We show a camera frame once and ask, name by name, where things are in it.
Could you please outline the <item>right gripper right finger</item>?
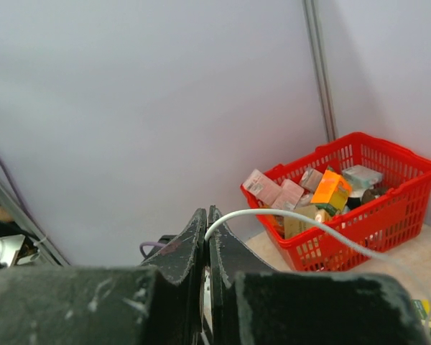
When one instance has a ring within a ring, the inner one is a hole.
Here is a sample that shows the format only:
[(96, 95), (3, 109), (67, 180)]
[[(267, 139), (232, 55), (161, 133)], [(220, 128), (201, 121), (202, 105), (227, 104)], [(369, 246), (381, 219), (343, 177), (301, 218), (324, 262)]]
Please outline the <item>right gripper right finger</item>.
[(410, 294), (377, 273), (280, 272), (220, 225), (208, 242), (215, 344), (429, 344)]

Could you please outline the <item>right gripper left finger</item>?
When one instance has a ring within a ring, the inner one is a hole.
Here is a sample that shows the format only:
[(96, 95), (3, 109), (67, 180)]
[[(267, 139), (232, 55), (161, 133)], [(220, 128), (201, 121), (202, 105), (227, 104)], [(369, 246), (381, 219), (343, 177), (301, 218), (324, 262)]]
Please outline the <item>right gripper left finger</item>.
[(0, 344), (195, 344), (206, 226), (199, 208), (136, 266), (0, 271)]

